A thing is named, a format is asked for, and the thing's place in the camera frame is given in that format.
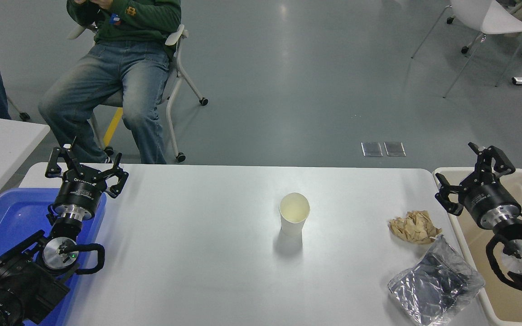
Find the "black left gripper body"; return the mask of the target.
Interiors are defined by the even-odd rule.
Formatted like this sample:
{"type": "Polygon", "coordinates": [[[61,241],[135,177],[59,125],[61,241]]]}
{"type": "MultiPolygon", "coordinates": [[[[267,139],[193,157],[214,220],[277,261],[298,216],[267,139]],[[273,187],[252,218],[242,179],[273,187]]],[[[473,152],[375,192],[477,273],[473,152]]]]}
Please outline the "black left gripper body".
{"type": "Polygon", "coordinates": [[[62,213],[68,206],[78,206],[87,213],[96,213],[106,188],[104,180],[93,180],[92,177],[79,175],[75,170],[68,170],[63,175],[63,183],[54,202],[54,212],[62,213]]]}

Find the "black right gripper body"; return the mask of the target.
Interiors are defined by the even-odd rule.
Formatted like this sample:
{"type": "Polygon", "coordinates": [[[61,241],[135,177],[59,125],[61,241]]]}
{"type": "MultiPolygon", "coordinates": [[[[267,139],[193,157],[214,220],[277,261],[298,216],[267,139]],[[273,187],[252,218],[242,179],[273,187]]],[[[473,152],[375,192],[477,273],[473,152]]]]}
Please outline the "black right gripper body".
{"type": "Polygon", "coordinates": [[[497,207],[510,211],[512,216],[521,213],[521,206],[500,183],[471,187],[463,199],[463,206],[474,219],[480,219],[497,207]]]}

